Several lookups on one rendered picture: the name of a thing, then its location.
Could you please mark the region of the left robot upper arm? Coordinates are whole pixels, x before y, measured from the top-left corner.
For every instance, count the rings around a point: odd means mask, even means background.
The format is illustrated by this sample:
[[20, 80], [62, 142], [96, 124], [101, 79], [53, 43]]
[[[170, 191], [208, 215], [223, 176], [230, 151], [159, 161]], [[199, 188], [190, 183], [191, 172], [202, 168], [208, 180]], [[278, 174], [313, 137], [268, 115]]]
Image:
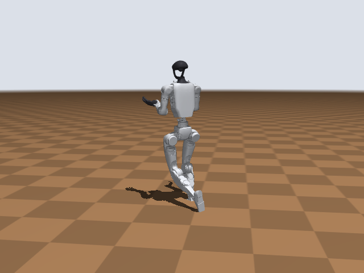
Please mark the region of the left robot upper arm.
[[169, 100], [169, 95], [172, 93], [173, 91], [173, 85], [165, 85], [161, 88], [161, 100], [160, 100], [160, 104], [161, 104], [161, 112], [160, 115], [167, 115], [168, 114], [168, 100]]

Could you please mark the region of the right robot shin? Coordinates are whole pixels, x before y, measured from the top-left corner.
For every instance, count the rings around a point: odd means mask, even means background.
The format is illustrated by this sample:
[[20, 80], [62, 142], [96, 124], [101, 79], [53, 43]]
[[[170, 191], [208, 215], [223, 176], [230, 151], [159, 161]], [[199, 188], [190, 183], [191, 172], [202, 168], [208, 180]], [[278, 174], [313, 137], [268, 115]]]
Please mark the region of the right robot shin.
[[[191, 170], [191, 172], [190, 173], [184, 173], [183, 172], [183, 175], [185, 175], [185, 177], [188, 179], [188, 181], [189, 181], [189, 183], [190, 183], [190, 185], [191, 185], [191, 187], [192, 187], [192, 189], [194, 189], [194, 174], [193, 174], [193, 165], [191, 164], [191, 166], [192, 166], [192, 170]], [[188, 195], [188, 199], [190, 200], [190, 201], [192, 201], [193, 199]]]

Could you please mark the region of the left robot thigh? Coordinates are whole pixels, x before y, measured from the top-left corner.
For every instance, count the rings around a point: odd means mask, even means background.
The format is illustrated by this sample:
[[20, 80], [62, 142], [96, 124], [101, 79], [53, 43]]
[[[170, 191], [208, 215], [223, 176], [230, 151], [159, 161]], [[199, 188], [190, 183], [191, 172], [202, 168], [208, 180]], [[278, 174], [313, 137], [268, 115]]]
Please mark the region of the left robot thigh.
[[175, 131], [164, 136], [163, 138], [164, 154], [166, 157], [170, 173], [171, 171], [174, 170], [178, 174], [178, 176], [182, 176], [183, 175], [182, 170], [177, 167], [177, 157], [176, 157], [176, 147], [175, 147], [177, 139], [178, 139], [178, 134]]

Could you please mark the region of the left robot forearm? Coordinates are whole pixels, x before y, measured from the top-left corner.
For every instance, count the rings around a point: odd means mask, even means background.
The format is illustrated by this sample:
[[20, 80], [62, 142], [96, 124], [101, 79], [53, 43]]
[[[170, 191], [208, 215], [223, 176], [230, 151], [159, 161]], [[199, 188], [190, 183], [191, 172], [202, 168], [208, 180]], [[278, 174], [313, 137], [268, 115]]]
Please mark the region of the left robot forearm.
[[160, 101], [158, 101], [157, 100], [157, 103], [156, 104], [154, 104], [154, 106], [156, 106], [156, 109], [157, 109], [157, 112], [158, 112], [158, 114], [160, 114], [160, 112], [161, 112], [161, 104], [160, 104]]

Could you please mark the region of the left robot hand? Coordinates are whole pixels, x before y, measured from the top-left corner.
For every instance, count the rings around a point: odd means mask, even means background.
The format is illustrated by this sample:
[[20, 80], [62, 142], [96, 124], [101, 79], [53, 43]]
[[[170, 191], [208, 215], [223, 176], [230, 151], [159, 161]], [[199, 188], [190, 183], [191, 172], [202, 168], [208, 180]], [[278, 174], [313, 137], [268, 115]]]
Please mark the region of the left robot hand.
[[157, 103], [157, 100], [150, 101], [150, 100], [147, 100], [145, 97], [142, 97], [142, 100], [143, 100], [143, 102], [145, 102], [147, 105], [150, 105], [150, 106], [154, 106], [154, 104]]

